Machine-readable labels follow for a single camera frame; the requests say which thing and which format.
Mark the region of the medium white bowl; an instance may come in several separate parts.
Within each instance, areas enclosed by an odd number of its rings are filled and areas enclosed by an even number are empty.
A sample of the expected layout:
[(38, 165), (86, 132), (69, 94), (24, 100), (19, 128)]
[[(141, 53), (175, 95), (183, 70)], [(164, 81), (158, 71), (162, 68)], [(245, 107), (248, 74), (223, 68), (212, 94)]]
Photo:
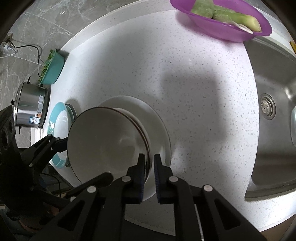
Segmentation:
[(143, 126), (143, 124), (140, 122), (140, 120), (134, 115), (132, 114), (130, 111), (122, 109), (122, 108), (113, 108), (116, 109), (117, 111), (120, 111), (121, 113), (124, 113), (126, 116), (128, 116), (129, 118), (131, 118), (133, 120), (133, 122), (138, 126), (138, 128), (140, 129), (142, 135), (144, 136), (144, 140), (147, 146), (147, 160), (146, 160), (146, 165), (145, 165), (145, 171), (146, 171), (146, 178), (145, 178), (145, 184), (144, 184), (144, 196), (143, 196), (143, 201), (148, 200), (149, 198), (151, 198), (154, 194), (155, 194), (155, 188), (154, 185), (151, 184), (152, 181), (152, 155), (151, 155), (151, 141), (149, 139), (149, 135), (145, 129), (145, 127)]

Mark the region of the teal floral plate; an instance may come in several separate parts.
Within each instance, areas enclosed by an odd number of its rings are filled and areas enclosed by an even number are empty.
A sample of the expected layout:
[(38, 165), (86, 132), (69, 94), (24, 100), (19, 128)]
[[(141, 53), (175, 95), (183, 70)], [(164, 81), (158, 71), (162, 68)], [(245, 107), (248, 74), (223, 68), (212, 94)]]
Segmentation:
[[(66, 105), (63, 102), (58, 102), (49, 118), (48, 134), (52, 134), (56, 138), (66, 138), (69, 133), (69, 124), (71, 119), (67, 111)], [(57, 168), (63, 168), (67, 161), (67, 151), (57, 152), (52, 158), (53, 164)]]

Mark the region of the large white bowl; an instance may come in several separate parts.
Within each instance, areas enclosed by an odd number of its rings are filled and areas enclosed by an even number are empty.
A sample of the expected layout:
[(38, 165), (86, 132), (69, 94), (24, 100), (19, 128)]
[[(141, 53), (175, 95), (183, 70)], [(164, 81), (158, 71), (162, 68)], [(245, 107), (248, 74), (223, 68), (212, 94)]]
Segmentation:
[(114, 96), (103, 101), (100, 106), (122, 108), (135, 115), (147, 131), (150, 139), (151, 159), (160, 154), (163, 165), (171, 164), (171, 142), (164, 122), (157, 112), (146, 102), (132, 96)]

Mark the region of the floral small ceramic bowl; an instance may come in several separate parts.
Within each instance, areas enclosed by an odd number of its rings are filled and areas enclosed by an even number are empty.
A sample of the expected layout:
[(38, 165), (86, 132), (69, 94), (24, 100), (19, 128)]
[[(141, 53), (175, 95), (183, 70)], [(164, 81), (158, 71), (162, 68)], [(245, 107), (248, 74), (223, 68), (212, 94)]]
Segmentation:
[(147, 146), (131, 118), (113, 108), (99, 106), (82, 112), (72, 124), (67, 154), (75, 176), (85, 183), (109, 172), (115, 179), (124, 176), (145, 155)]

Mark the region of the stainless steel rice cooker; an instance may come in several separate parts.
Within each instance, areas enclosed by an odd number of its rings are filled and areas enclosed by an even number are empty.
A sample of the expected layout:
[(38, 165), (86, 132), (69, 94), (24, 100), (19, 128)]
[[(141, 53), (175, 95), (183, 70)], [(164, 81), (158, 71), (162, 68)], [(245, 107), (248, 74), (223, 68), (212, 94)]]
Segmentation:
[(45, 122), (50, 95), (46, 88), (31, 84), (28, 80), (19, 85), (15, 99), (14, 122), (22, 128), (41, 128)]

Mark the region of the teal bowl with greens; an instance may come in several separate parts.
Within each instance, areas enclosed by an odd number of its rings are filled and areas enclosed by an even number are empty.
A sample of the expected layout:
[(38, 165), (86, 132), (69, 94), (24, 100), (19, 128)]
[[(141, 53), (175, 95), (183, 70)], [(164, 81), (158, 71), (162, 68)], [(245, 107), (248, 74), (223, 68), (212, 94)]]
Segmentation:
[(51, 49), (40, 74), (39, 83), (41, 85), (54, 84), (57, 81), (64, 64), (65, 58), (59, 54), (56, 49)]

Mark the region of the stainless steel sink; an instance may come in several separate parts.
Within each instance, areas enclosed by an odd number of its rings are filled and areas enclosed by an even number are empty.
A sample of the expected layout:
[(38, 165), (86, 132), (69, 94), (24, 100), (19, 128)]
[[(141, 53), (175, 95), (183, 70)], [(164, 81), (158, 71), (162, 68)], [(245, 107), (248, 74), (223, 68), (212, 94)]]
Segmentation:
[(259, 106), (259, 138), (245, 199), (295, 190), (295, 55), (266, 38), (244, 42)]

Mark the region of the purple plastic basin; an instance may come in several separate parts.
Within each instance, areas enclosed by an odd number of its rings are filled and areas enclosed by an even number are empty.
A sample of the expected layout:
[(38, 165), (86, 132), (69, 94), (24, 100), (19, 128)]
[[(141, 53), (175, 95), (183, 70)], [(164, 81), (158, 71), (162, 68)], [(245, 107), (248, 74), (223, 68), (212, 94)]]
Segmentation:
[(273, 30), (269, 21), (262, 13), (245, 1), (213, 1), (213, 3), (255, 17), (260, 23), (260, 32), (253, 32), (253, 34), (251, 34), (234, 25), (196, 15), (191, 12), (195, 3), (194, 1), (170, 1), (170, 3), (175, 9), (186, 14), (196, 26), (203, 30), (203, 32), (217, 39), (243, 42), (256, 36), (269, 36)]

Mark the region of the green peeled vegetable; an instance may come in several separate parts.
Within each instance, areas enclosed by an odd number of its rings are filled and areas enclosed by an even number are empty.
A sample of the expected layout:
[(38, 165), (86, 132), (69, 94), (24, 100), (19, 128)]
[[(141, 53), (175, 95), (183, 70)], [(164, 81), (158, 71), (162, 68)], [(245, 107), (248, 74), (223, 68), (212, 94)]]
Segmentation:
[(215, 5), (213, 1), (195, 1), (191, 13), (214, 19), (222, 23), (230, 24), (234, 22), (238, 25), (244, 25), (252, 32), (261, 31), (261, 25), (255, 17)]

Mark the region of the yellow sponge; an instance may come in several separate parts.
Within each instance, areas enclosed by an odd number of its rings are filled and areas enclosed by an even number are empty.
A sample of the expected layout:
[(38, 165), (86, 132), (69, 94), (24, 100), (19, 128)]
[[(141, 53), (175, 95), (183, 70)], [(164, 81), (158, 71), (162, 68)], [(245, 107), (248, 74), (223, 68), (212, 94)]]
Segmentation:
[(290, 41), (290, 45), (291, 45), (293, 51), (296, 53), (296, 43), (293, 41)]

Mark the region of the wall power outlet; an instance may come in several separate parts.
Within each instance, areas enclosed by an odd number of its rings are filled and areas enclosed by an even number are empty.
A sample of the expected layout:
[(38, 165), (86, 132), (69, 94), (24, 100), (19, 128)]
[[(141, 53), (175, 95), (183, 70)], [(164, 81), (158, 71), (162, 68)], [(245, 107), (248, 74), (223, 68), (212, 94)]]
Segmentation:
[(11, 39), (13, 37), (13, 34), (12, 33), (8, 33), (5, 37), (4, 37), (4, 41), (3, 43), (10, 43), (11, 42)]

